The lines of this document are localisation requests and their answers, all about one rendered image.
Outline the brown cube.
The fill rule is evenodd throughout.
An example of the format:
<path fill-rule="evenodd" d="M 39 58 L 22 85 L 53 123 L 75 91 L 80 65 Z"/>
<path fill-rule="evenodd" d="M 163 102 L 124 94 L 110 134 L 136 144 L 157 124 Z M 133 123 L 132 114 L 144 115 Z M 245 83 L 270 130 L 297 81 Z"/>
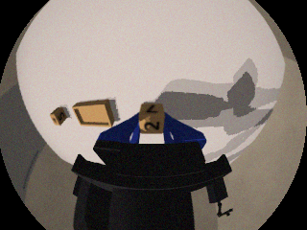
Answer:
<path fill-rule="evenodd" d="M 61 126 L 61 124 L 67 119 L 67 116 L 62 107 L 57 107 L 51 114 L 51 119 L 54 124 L 57 126 Z"/>
<path fill-rule="evenodd" d="M 142 103 L 138 118 L 140 133 L 163 133 L 165 114 L 162 103 Z"/>

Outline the brown wooden tray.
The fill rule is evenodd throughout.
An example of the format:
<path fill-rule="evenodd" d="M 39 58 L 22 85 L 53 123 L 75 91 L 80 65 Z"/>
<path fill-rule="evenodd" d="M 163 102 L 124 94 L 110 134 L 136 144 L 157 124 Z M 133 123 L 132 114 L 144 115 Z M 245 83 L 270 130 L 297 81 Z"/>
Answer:
<path fill-rule="evenodd" d="M 81 126 L 112 127 L 115 122 L 109 100 L 76 103 L 72 109 Z"/>

